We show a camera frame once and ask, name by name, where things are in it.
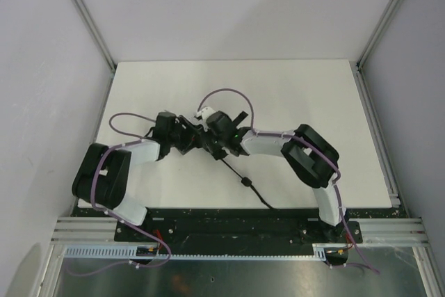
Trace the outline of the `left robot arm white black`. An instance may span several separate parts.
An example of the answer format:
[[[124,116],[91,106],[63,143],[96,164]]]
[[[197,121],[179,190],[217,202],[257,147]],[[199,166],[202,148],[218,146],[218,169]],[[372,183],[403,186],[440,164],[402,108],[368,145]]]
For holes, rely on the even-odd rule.
[[[136,140],[107,146],[93,143],[72,184],[72,194],[93,208],[135,226],[143,224],[146,207],[127,193],[129,174],[136,166],[166,157],[174,147],[181,154],[200,146],[202,125],[182,115],[160,112],[154,126]]]

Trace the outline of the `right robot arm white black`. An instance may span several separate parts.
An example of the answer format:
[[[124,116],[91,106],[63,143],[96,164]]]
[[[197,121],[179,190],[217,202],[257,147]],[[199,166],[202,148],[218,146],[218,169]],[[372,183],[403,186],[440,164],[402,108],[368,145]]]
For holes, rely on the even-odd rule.
[[[226,113],[210,107],[199,110],[195,118],[209,137],[205,148],[216,158],[228,151],[234,156],[262,154],[285,159],[298,179],[314,192],[325,238],[333,241],[341,235],[347,209],[337,185],[341,178],[339,153],[312,127],[302,124],[293,131],[259,131],[239,127],[247,118],[246,112],[232,120]]]

